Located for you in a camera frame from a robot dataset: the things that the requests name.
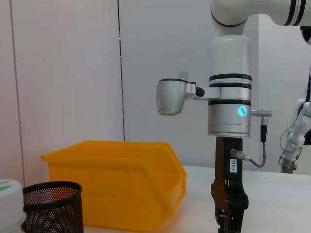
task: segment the black vertical line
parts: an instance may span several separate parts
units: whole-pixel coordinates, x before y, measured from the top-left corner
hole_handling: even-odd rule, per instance
[[[122,76],[122,52],[121,52],[121,32],[120,32],[120,8],[119,8],[119,0],[118,0],[118,22],[119,22],[119,47],[120,47],[120,69],[121,69],[122,114],[123,114],[123,140],[125,141],[125,130],[124,130],[124,100],[123,100],[123,76]]]
[[[22,140],[22,136],[21,136],[21,123],[20,123],[18,84],[17,84],[17,68],[16,68],[16,52],[15,52],[15,37],[14,37],[14,26],[13,26],[12,0],[10,0],[10,14],[11,14],[11,29],[12,29],[12,42],[13,42],[14,73],[15,73],[16,95],[17,95],[19,138],[20,138],[20,149],[21,149],[21,164],[22,164],[22,169],[23,169],[23,182],[24,182],[24,187],[25,187],[26,182],[25,182],[24,152],[23,152],[23,140]]]

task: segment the black stripe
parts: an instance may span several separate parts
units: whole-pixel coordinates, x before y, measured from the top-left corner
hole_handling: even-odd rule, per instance
[[[190,83],[190,84],[196,85],[196,82],[188,82],[187,80],[183,80],[183,79],[162,79],[159,81],[159,83],[162,81],[179,81],[179,82]]]
[[[209,87],[242,87],[252,89],[252,85],[246,83],[213,83]]]
[[[252,106],[252,102],[249,100],[210,100],[208,102],[209,106],[215,104],[240,104]]]
[[[305,12],[305,8],[306,8],[306,0],[301,0],[298,18],[297,18],[296,22],[293,24],[293,26],[297,26],[300,23],[300,21],[303,17],[303,14]]]
[[[210,76],[209,81],[213,81],[215,79],[248,79],[252,81],[252,76],[247,74],[216,74]]]
[[[213,19],[216,21],[216,23],[218,23],[219,25],[221,25],[221,26],[223,26],[223,27],[226,27],[226,28],[237,27],[237,26],[243,24],[243,23],[244,23],[245,21],[247,21],[247,19],[248,19],[248,18],[246,18],[246,20],[244,20],[242,23],[238,23],[238,24],[235,24],[235,25],[226,25],[226,24],[223,24],[223,23],[219,22],[219,21],[215,18],[215,16],[213,15],[213,12],[212,12],[212,8],[210,9],[210,13],[212,14],[212,17],[213,17]]]
[[[288,26],[290,25],[293,17],[294,17],[294,13],[295,13],[295,8],[296,8],[296,0],[292,0],[291,2],[291,7],[290,7],[290,12],[288,14],[288,18],[287,18],[287,21],[286,23],[284,24],[284,26]]]

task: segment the black mesh pen holder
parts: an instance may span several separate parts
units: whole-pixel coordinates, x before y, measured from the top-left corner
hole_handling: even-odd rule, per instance
[[[82,187],[74,182],[46,182],[23,189],[25,233],[83,233]]]

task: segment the yellow plastic bin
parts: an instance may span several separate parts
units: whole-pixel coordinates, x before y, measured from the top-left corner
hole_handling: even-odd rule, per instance
[[[171,217],[187,174],[167,143],[86,141],[42,156],[50,181],[82,185],[85,225],[145,232]]]

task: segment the white container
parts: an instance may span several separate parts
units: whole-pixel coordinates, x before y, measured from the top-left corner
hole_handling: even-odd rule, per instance
[[[24,196],[19,182],[0,180],[0,233],[24,233]]]

